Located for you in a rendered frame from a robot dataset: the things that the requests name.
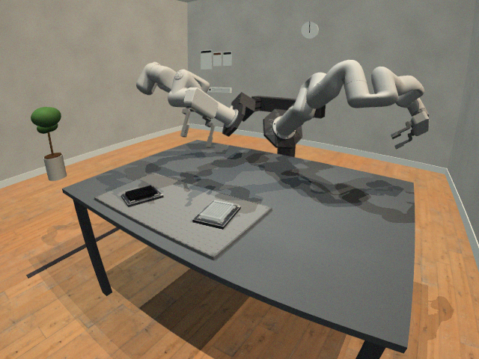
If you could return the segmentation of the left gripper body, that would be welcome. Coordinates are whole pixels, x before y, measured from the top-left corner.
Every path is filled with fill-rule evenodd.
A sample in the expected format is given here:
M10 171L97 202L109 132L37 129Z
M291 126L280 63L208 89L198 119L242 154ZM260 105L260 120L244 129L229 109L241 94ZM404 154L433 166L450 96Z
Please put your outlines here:
M422 135L429 130L429 114L425 111L413 116L411 121L415 136Z

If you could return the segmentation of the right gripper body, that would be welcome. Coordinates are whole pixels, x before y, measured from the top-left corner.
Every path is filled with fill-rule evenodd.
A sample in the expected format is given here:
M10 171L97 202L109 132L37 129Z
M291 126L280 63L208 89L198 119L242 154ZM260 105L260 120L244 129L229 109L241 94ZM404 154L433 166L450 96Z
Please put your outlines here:
M183 101L185 106L191 106L195 112L213 119L216 116L218 102L199 88L188 88Z

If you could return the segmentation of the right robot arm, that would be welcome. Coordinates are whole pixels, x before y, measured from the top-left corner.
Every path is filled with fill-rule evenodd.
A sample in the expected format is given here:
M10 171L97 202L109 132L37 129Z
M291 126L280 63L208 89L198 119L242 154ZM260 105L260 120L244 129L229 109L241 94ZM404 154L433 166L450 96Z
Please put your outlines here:
M156 86L168 92L168 103L173 107L184 107L183 103L187 88L199 88L204 93L210 88L210 84L197 75L179 70L177 73L169 67L164 67L156 62L147 64L136 82L136 87L144 94L151 95ZM205 89L204 89L205 88ZM238 115L238 110L228 108L218 102L215 119L223 122L226 128L233 125Z

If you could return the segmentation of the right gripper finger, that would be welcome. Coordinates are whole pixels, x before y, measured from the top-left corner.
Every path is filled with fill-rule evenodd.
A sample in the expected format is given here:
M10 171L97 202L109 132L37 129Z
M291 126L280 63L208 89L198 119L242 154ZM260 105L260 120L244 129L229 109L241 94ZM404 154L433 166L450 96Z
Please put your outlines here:
M205 126L211 127L210 135L208 136L207 145L206 145L206 147L211 148L211 144L213 141L213 131L214 131L215 125L210 122L211 119L209 117L203 115L202 118L206 120Z
M189 125L187 125L188 123L188 119L189 119L189 115L190 115L190 110L191 111L195 111L194 108L192 108L191 106L186 106L186 108L183 108L182 110L182 113L185 114L185 120L184 120L184 123L183 123L183 128L182 128L182 131L180 133L180 136L182 137L185 137L187 136L187 133L189 131Z

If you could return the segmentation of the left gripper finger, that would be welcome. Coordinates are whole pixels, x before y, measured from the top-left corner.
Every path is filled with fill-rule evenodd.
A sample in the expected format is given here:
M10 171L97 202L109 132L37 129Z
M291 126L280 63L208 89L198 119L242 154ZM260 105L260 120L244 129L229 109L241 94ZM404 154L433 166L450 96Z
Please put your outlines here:
M412 121L407 121L406 122L406 128L401 129L400 131L391 134L392 139L395 139L395 138L401 136L401 132L404 132L404 131L410 129L410 127L413 128L413 122Z
M409 139L406 140L406 141L404 141L404 142L401 142L401 143L395 145L395 149L398 149L398 148L402 147L404 144L410 142L410 141L412 140L412 136L414 136L414 135L415 135L415 134L414 134L414 131L413 131L413 129L411 129L411 132L408 134Z

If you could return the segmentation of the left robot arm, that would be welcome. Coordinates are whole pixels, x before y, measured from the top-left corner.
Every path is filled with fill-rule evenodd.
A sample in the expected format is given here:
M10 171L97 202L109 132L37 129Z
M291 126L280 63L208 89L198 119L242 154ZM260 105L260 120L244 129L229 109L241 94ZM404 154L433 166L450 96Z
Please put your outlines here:
M369 94L364 71L354 60L334 65L327 74L313 74L299 89L294 106L273 121L273 132L282 139L292 138L297 128L312 119L314 108L323 107L340 93L343 83L347 102L353 108L384 107L396 103L408 108L412 117L422 111L428 113L419 98L424 94L424 87L415 77L397 77L388 68L377 67L371 74L371 81L375 94Z

